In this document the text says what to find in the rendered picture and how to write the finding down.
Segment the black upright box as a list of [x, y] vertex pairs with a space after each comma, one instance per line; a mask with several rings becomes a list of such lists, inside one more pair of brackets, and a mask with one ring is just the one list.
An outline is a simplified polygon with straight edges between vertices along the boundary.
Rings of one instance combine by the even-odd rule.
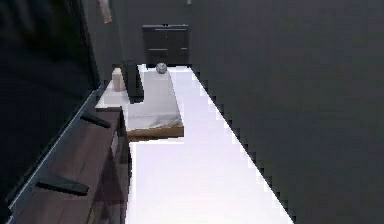
[[144, 100], [144, 90], [136, 61], [123, 61], [121, 69], [130, 103], [142, 102]]

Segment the dark chest of drawers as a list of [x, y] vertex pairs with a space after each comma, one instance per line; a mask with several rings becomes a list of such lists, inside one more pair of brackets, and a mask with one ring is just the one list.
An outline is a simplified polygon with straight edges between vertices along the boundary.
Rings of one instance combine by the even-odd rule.
[[145, 63], [169, 66], [189, 64], [189, 27], [187, 24], [160, 24], [142, 26]]

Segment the dark brown television cabinet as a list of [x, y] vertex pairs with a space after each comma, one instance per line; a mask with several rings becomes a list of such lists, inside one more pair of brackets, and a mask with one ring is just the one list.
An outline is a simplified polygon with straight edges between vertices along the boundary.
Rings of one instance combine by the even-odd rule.
[[9, 224], [124, 224], [131, 157], [123, 110], [97, 108], [70, 131]]

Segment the black television set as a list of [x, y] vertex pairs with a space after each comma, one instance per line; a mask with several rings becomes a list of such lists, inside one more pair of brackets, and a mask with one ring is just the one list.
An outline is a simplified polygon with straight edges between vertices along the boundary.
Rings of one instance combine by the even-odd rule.
[[83, 0], [0, 0], [0, 224], [99, 89]]

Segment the framed wall picture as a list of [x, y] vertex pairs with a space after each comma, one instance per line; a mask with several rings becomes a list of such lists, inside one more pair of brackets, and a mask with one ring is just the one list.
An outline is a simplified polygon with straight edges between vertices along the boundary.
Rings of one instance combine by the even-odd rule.
[[102, 20], [105, 24], [112, 22], [112, 14], [110, 9], [109, 0], [97, 0]]

